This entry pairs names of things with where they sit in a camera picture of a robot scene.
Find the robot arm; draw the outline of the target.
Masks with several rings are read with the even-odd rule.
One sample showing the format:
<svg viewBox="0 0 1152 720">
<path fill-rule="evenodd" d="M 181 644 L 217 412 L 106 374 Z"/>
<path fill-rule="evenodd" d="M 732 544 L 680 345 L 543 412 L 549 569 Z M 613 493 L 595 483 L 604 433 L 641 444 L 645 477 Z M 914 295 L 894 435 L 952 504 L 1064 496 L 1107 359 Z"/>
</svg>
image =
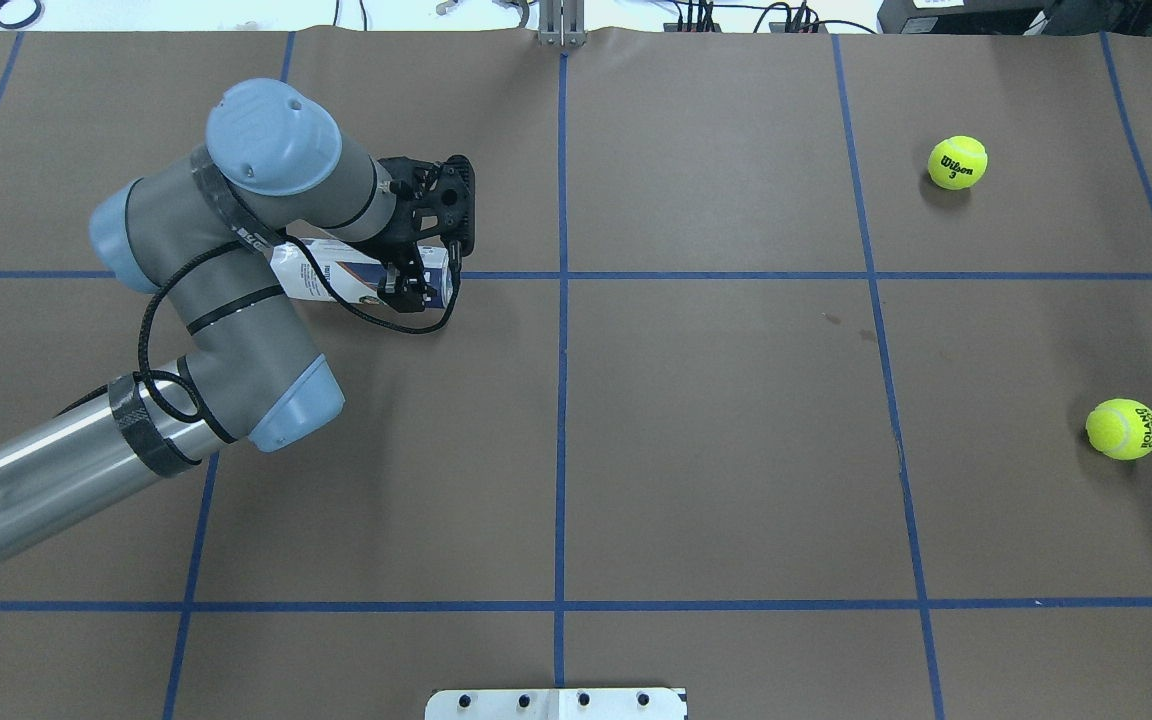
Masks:
<svg viewBox="0 0 1152 720">
<path fill-rule="evenodd" d="M 403 327 L 339 291 L 293 223 L 378 263 L 381 306 L 440 304 L 433 333 L 460 300 L 476 199 L 467 156 L 376 158 L 283 81 L 228 88 L 200 145 L 92 211 L 93 251 L 147 300 L 134 367 L 0 445 L 0 564 L 228 445 L 271 454 L 342 414 L 344 392 L 271 255 L 291 247 L 334 304 Z"/>
</svg>

